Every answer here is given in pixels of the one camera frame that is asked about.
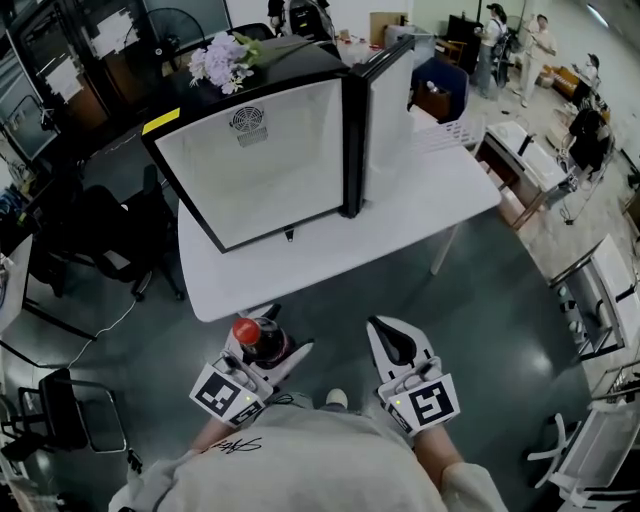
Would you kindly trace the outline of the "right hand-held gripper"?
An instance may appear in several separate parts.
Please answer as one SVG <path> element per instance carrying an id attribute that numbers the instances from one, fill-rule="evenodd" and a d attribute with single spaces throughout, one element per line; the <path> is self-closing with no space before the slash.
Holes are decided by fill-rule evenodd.
<path id="1" fill-rule="evenodd" d="M 434 350 L 423 331 L 380 315 L 367 319 L 366 330 L 374 366 L 383 382 L 377 389 L 378 397 L 407 436 L 416 436 L 460 413 L 452 375 L 442 372 L 441 359 L 433 357 Z"/>

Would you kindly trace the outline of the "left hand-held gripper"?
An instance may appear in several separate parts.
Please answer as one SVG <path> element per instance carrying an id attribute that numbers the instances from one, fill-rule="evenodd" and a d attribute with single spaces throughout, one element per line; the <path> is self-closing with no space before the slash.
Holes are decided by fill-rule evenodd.
<path id="1" fill-rule="evenodd" d="M 207 363 L 189 398 L 214 419 L 230 427 L 240 427 L 266 407 L 293 369 L 311 353 L 315 340 L 298 343 L 285 339 L 284 348 L 263 364 L 263 377 L 241 359 L 273 358 L 282 347 L 281 329 L 276 319 L 278 303 L 239 312 L 217 360 Z"/>

